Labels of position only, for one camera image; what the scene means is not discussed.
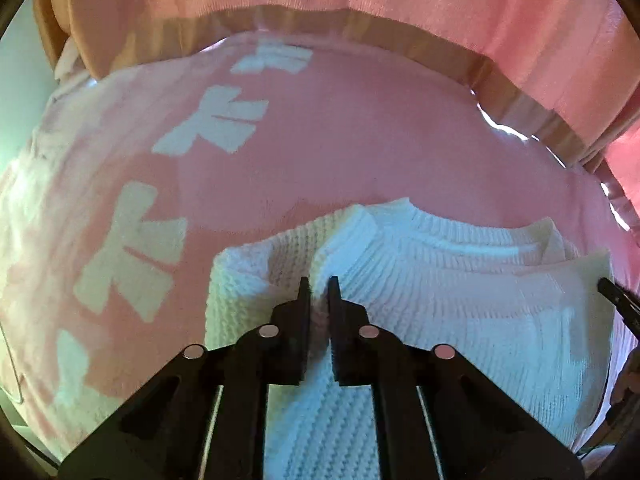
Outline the red white black knit sweater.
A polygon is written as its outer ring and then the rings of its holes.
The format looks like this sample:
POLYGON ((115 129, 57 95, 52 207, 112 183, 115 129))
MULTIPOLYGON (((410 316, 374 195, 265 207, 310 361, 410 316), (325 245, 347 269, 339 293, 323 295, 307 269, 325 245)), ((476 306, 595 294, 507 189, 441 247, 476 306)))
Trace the red white black knit sweater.
POLYGON ((326 285, 405 344, 451 344, 565 445, 601 411, 614 312, 599 296, 608 252, 581 255, 542 219, 518 229, 438 218, 410 200, 354 205, 216 255, 205 342, 233 344, 274 306, 311 288, 308 372, 269 397, 269 479, 374 479, 370 393, 332 373, 326 285))

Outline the orange pink curtain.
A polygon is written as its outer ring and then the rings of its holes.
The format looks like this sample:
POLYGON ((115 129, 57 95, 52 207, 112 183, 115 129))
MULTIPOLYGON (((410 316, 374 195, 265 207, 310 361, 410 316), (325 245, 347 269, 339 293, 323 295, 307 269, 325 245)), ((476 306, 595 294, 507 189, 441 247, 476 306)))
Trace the orange pink curtain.
POLYGON ((344 39, 465 84, 492 116, 593 169, 639 127, 639 37, 616 0, 34 0, 51 61, 182 58, 240 32, 344 39))

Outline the pink bed blanket white bows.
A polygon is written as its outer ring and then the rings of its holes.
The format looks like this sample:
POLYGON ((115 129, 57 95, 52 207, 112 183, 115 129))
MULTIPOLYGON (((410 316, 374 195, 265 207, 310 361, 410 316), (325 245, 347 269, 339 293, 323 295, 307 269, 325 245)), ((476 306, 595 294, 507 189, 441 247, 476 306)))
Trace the pink bed blanket white bows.
POLYGON ((595 177, 400 56, 253 34, 103 80, 75 70, 1 177, 2 388, 63 457, 206 344, 216 255, 403 199, 484 228, 550 219, 638 284, 595 177))

